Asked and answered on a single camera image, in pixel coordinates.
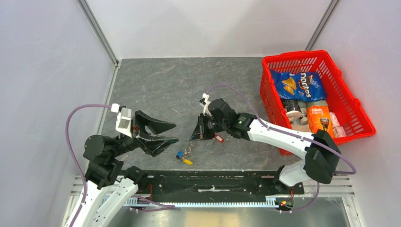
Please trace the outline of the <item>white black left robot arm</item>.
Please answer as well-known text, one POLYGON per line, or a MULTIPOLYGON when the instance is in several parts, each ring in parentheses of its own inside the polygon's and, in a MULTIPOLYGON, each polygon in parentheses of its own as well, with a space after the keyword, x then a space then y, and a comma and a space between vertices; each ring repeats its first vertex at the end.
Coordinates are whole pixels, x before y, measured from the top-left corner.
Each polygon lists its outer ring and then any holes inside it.
POLYGON ((116 113, 116 137, 89 136, 84 144, 83 157, 88 160, 86 171, 80 171, 83 189, 67 227, 106 227, 135 193, 148 188, 148 173, 136 166, 123 170, 118 156, 141 149, 156 157, 178 138, 161 136, 176 127, 175 123, 152 118, 138 110, 112 105, 116 113))

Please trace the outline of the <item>red key tag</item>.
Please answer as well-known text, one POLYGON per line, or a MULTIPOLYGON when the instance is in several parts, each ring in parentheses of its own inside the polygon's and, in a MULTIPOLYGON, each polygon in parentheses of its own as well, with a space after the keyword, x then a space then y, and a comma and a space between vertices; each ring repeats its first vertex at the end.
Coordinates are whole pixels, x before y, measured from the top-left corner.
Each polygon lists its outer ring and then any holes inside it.
POLYGON ((224 138, 223 137, 221 137, 220 135, 216 135, 215 136, 215 139, 217 140, 217 141, 219 141, 220 143, 223 143, 225 140, 224 140, 224 138))

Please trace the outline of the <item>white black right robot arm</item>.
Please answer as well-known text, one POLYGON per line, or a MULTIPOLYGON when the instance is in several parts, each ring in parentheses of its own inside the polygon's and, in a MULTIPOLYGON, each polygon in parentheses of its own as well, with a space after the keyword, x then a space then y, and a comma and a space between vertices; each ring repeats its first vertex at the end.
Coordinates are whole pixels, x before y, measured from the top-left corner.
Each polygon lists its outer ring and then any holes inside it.
POLYGON ((295 131, 260 120, 249 113, 236 113, 222 98, 213 101, 204 95, 192 140, 211 140, 220 132, 236 139, 262 142, 298 156, 300 161, 279 168, 273 180, 278 193, 286 193, 295 184, 314 180, 330 184, 339 162, 340 150, 324 130, 315 133, 295 131))

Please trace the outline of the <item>steel disc with keyrings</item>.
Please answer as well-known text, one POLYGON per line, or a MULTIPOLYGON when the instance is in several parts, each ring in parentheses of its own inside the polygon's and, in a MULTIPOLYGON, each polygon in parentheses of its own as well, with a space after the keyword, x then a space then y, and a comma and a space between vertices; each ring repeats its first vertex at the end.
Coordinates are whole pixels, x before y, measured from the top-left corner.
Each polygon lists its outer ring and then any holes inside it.
POLYGON ((200 141, 199 139, 189 141, 187 147, 184 149, 183 156, 189 157, 191 152, 199 145, 200 141))

